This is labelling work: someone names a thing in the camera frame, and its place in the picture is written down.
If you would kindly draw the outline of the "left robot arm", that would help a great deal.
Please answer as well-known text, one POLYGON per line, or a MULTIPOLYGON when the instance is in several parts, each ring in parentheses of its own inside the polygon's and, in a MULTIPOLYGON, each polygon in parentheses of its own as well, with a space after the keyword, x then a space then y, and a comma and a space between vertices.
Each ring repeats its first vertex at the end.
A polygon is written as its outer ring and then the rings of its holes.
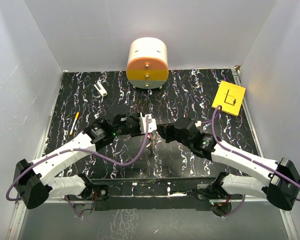
POLYGON ((156 129, 156 120, 151 114, 117 114, 113 121, 99 117, 53 152, 30 162, 20 160, 15 166, 10 188, 17 191, 19 199, 29 210, 39 207, 49 198, 74 195, 87 200, 94 189, 88 179, 80 175, 57 177, 57 174, 88 155, 95 155, 117 166, 132 165, 141 156, 141 151, 126 163, 103 156, 98 151, 110 145, 116 136, 143 136, 146 140, 148 134, 156 129))

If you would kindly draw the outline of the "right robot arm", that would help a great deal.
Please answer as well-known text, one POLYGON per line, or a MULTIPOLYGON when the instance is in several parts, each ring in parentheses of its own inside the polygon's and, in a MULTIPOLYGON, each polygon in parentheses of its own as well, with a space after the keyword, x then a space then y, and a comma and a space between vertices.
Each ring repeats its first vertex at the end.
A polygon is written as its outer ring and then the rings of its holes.
POLYGON ((197 157, 225 164, 245 174, 220 173, 210 186, 216 197, 254 196, 266 199, 284 211, 292 210, 300 192, 300 175, 291 160, 282 158, 276 161, 240 150, 220 140, 214 133, 201 132, 187 117, 158 124, 157 132, 166 143, 177 141, 197 157))

